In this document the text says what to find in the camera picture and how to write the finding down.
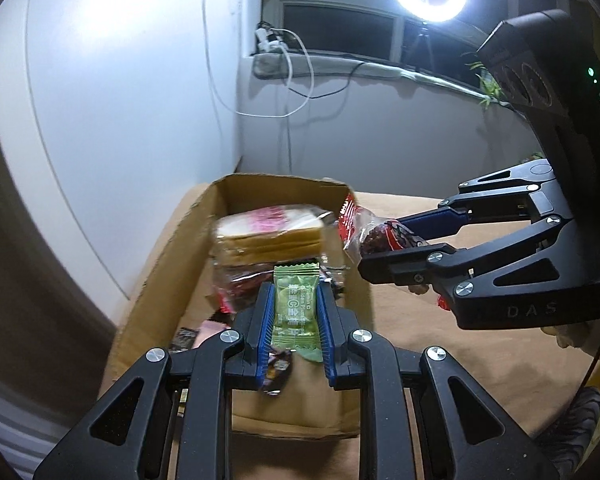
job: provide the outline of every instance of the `screw head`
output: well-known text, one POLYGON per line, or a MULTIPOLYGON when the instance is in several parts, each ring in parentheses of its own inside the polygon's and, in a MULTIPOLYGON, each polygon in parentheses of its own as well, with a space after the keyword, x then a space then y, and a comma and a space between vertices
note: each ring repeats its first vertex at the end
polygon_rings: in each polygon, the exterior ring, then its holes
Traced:
POLYGON ((240 334, 235 330, 225 330, 220 334, 220 339, 225 343, 234 343, 240 339, 240 334))
POLYGON ((162 348, 151 348, 144 356, 147 361, 157 363, 164 359, 164 350, 162 348))
POLYGON ((371 335, 371 332, 369 332, 369 330, 364 330, 363 328, 354 330, 352 336, 353 336, 353 339, 355 339, 356 341, 359 341, 361 343, 366 343, 367 341, 371 341, 371 338, 373 337, 371 335))
POLYGON ((474 291, 472 282, 461 282, 456 285, 456 296, 468 296, 474 291))
POLYGON ((432 264, 434 262, 439 262, 442 259, 442 253, 431 253, 427 256, 427 261, 432 264))
POLYGON ((439 346, 430 346, 427 348, 427 357, 432 361, 442 361, 446 357, 446 351, 439 346))

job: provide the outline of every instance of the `blue gripper pad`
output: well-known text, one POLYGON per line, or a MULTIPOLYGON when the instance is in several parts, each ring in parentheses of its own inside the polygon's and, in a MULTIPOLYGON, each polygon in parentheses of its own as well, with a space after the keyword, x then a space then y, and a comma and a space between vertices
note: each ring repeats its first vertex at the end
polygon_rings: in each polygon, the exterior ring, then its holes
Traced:
POLYGON ((256 346, 256 375, 255 379, 258 387, 264 383, 269 366, 269 351, 271 349, 271 337, 273 335, 273 320, 275 314, 276 288, 270 286, 267 294, 264 314, 262 316, 262 326, 258 345, 256 346))
POLYGON ((333 333, 331 331, 329 317, 327 316, 324 291, 321 286, 316 290, 315 313, 318 320, 318 328, 320 329, 320 348, 322 349, 324 373, 329 380, 329 386, 333 388, 336 381, 335 348, 333 343, 333 333))
POLYGON ((431 211, 405 216, 398 220, 425 240, 458 234, 461 227, 469 223, 469 215, 450 207, 440 207, 431 211))

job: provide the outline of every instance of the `beige cloth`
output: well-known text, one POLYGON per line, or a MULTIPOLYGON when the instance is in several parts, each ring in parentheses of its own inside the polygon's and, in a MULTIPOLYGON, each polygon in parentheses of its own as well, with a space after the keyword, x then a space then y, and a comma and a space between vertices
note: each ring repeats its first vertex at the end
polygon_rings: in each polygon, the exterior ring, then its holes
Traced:
MULTIPOLYGON (((378 216, 400 217, 435 208, 437 200, 359 193, 361 205, 378 216)), ((468 226, 446 241, 471 247, 519 229, 522 222, 468 226)), ((560 348, 539 328, 468 332, 437 295, 409 293, 394 285, 372 287, 376 332, 394 345, 420 351, 446 348, 528 433, 544 427, 570 400, 590 357, 560 348)), ((235 480, 357 480, 360 442, 298 442, 235 435, 235 480)))

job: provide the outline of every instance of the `plastic bag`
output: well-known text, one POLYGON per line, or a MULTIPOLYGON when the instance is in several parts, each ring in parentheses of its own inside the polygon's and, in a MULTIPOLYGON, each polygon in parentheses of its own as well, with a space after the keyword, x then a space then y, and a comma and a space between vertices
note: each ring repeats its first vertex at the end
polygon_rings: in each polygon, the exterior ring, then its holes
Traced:
MULTIPOLYGON (((376 216, 369 209, 357 205, 352 195, 347 196, 342 206, 338 230, 345 252, 356 265, 366 254, 427 245, 426 240, 396 219, 376 216)), ((409 285, 408 288, 414 294, 424 294, 429 285, 409 285)))
POLYGON ((224 312, 239 312, 251 306, 258 297, 260 285, 273 281, 275 264, 254 264, 241 267, 214 268, 214 288, 220 309, 224 312))

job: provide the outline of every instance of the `window frame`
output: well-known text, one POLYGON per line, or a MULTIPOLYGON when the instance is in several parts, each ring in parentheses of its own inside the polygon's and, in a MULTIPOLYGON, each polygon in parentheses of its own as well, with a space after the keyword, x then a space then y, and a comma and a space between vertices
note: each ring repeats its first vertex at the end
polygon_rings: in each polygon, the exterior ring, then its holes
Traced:
MULTIPOLYGON (((392 64, 400 64, 405 22, 414 24, 422 22, 422 20, 404 9, 397 0, 263 0, 262 19, 275 27, 282 27, 285 5, 334 7, 392 18, 394 20, 394 28, 388 59, 392 64)), ((445 22, 444 28, 437 26, 435 23, 429 23, 427 27, 440 34, 467 43, 474 48, 478 48, 483 44, 488 36, 480 28, 459 20, 445 22)))

